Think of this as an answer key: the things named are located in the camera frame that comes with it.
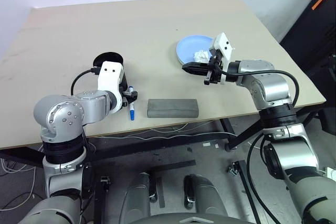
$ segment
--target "gray floor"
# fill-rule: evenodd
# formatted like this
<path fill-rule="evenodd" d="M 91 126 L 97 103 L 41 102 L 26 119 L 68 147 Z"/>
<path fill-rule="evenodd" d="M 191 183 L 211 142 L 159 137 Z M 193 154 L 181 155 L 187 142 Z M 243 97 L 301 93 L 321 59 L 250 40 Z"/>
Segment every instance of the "gray floor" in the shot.
<path fill-rule="evenodd" d="M 230 119 L 230 121 L 235 132 L 240 133 L 257 119 L 258 116 L 253 115 L 233 118 Z M 190 124 L 185 129 L 190 129 L 197 125 L 200 125 L 200 123 Z M 218 122 L 212 122 L 186 133 L 210 132 L 219 129 L 221 129 L 221 127 Z M 335 168 L 335 136 L 323 132 L 320 122 L 317 119 L 312 120 L 306 128 L 306 131 L 319 156 L 320 167 L 330 166 Z M 143 137 L 154 136 L 156 134 L 158 133 L 146 133 L 143 134 Z M 207 177 L 217 187 L 229 216 L 254 222 L 252 210 L 239 176 L 234 177 L 226 173 L 226 168 L 232 161 L 246 159 L 249 144 L 245 142 L 240 145 L 237 150 L 228 153 L 222 149 L 222 143 L 222 140 L 214 141 L 211 142 L 211 145 L 208 147 L 203 147 L 202 143 L 197 143 L 159 151 L 138 153 L 105 161 L 102 165 L 102 169 L 112 178 L 112 186 L 107 201 L 107 223 L 118 223 L 125 190 L 137 173 L 148 170 L 154 166 L 190 160 L 195 160 L 196 165 L 165 170 L 156 174 L 157 177 L 162 178 L 165 207 L 160 208 L 158 202 L 151 204 L 151 213 L 153 215 L 166 212 L 187 211 L 183 207 L 183 178 L 187 174 L 195 173 Z M 95 144 L 97 148 L 102 148 L 115 144 L 125 144 L 125 140 L 99 140 L 95 142 Z M 251 174 L 260 197 L 281 223 L 301 223 L 290 200 L 289 193 L 285 190 L 285 184 L 280 180 L 273 179 L 268 174 L 266 167 L 260 160 L 259 150 L 255 150 L 252 155 Z M 0 177 L 0 206 L 5 205 L 15 196 L 30 191 L 32 178 L 33 171 Z M 43 183 L 43 171 L 37 169 L 34 192 L 45 197 Z M 25 197 L 27 197 L 27 195 L 13 202 L 11 206 L 19 204 Z M 40 200 L 36 197 L 35 199 L 31 198 L 18 209 L 0 212 L 0 223 L 18 223 L 38 201 Z M 85 216 L 88 220 L 92 219 L 92 206 L 86 211 Z"/>

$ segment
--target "pen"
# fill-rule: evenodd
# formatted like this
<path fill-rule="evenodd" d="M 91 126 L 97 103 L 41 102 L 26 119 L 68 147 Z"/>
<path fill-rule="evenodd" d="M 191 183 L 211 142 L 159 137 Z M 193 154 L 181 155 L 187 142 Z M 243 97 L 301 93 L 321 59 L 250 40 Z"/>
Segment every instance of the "pen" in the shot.
<path fill-rule="evenodd" d="M 133 86 L 129 86 L 129 91 L 130 93 L 132 93 Z M 134 102 L 130 103 L 130 116 L 131 116 L 131 121 L 134 121 Z"/>

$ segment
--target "wooden table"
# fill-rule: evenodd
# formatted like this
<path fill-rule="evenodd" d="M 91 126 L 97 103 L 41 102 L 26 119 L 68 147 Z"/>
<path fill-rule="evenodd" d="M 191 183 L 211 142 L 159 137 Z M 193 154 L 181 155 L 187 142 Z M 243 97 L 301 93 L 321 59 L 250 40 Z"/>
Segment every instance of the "wooden table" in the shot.
<path fill-rule="evenodd" d="M 240 0 L 143 0 L 33 9 L 0 62 L 0 148 L 40 143 L 34 105 L 49 94 L 70 93 L 74 77 L 107 51 L 120 53 L 129 85 L 139 92 L 135 121 L 129 110 L 86 126 L 87 135 L 257 113 L 249 92 L 234 83 L 203 85 L 181 69 L 176 44 L 188 35 L 225 32 L 236 50 L 232 61 L 263 59 L 292 73 L 300 84 L 297 106 L 324 97 L 257 17 Z M 294 85 L 288 80 L 290 93 Z M 97 88 L 87 74 L 75 93 Z M 147 118 L 149 98 L 197 99 L 196 119 Z"/>

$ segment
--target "black clamp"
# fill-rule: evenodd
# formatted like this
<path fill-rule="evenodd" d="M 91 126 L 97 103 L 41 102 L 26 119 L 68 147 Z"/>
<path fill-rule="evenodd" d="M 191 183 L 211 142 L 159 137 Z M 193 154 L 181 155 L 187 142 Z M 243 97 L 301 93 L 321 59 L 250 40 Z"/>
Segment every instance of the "black clamp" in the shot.
<path fill-rule="evenodd" d="M 219 68 L 222 68 L 221 60 L 223 55 L 220 50 L 215 49 L 211 50 L 211 54 L 214 56 L 210 57 L 208 63 L 189 62 L 184 64 L 182 69 L 187 73 L 195 74 L 197 76 L 206 76 L 204 80 L 205 85 L 209 85 L 210 83 L 217 84 L 220 82 L 220 78 L 222 76 L 220 71 L 217 69 L 217 65 Z"/>
<path fill-rule="evenodd" d="M 105 192 L 108 192 L 110 189 L 110 185 L 111 185 L 111 180 L 110 177 L 108 176 L 101 176 L 100 177 L 100 182 L 102 184 L 102 188 Z"/>
<path fill-rule="evenodd" d="M 122 96 L 125 97 L 128 101 L 128 103 L 132 103 L 138 98 L 138 92 L 137 91 L 123 91 Z"/>

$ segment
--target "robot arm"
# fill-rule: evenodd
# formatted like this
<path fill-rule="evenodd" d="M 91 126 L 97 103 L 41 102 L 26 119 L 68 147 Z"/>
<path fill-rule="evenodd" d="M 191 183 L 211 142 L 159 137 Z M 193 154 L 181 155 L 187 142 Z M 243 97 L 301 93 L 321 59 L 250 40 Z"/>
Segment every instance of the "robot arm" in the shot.
<path fill-rule="evenodd" d="M 37 204 L 20 224 L 78 224 L 81 201 L 92 195 L 84 192 L 85 181 L 93 179 L 86 163 L 87 149 L 83 126 L 103 120 L 128 102 L 137 99 L 136 91 L 127 91 L 120 55 L 98 56 L 98 89 L 72 96 L 49 95 L 34 108 L 34 118 L 41 125 L 45 157 L 43 167 L 47 199 Z"/>
<path fill-rule="evenodd" d="M 317 156 L 293 110 L 286 80 L 272 71 L 239 75 L 274 70 L 274 66 L 263 60 L 229 62 L 232 47 L 224 34 L 214 39 L 209 50 L 212 57 L 208 64 L 191 62 L 182 68 L 206 76 L 207 85 L 224 84 L 225 80 L 249 90 L 259 111 L 264 138 L 270 142 L 264 147 L 269 173 L 285 181 L 303 223 L 336 223 L 336 183 L 317 172 Z"/>

